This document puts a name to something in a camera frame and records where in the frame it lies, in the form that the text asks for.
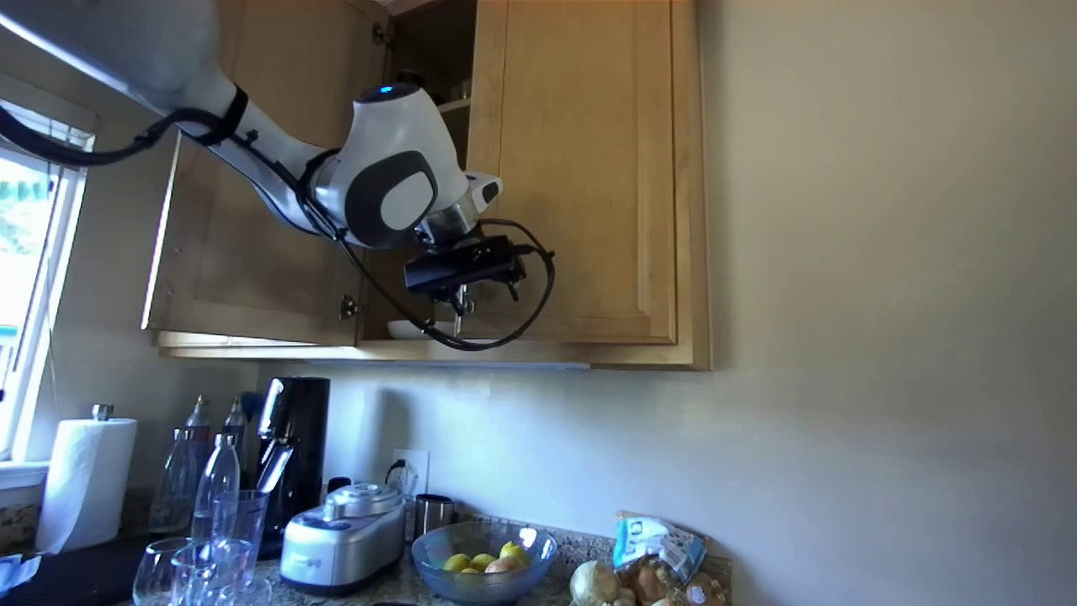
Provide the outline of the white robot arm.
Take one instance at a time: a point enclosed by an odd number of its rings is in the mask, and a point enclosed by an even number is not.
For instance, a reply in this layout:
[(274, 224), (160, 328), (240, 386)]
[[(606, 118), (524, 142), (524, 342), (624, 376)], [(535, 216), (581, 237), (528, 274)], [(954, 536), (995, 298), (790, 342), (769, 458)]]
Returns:
[(287, 226), (339, 246), (420, 243), (410, 292), (462, 307), (470, 282), (514, 285), (524, 246), (484, 237), (493, 177), (463, 171), (447, 125), (417, 83), (375, 83), (354, 100), (339, 150), (287, 134), (218, 65), (216, 0), (0, 0), (0, 25), (66, 68), (157, 113), (123, 150), (85, 153), (2, 115), (16, 150), (94, 168), (152, 150), (169, 127), (240, 171)]

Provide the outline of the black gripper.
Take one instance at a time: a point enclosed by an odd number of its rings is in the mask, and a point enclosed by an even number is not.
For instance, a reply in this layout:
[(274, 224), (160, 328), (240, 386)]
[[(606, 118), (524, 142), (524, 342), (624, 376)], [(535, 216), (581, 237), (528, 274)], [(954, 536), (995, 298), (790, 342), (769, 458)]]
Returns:
[(508, 237), (463, 243), (444, 252), (422, 252), (404, 270), (404, 285), (433, 304), (447, 304), (457, 316), (475, 309), (475, 282), (514, 285), (524, 276), (517, 246)]

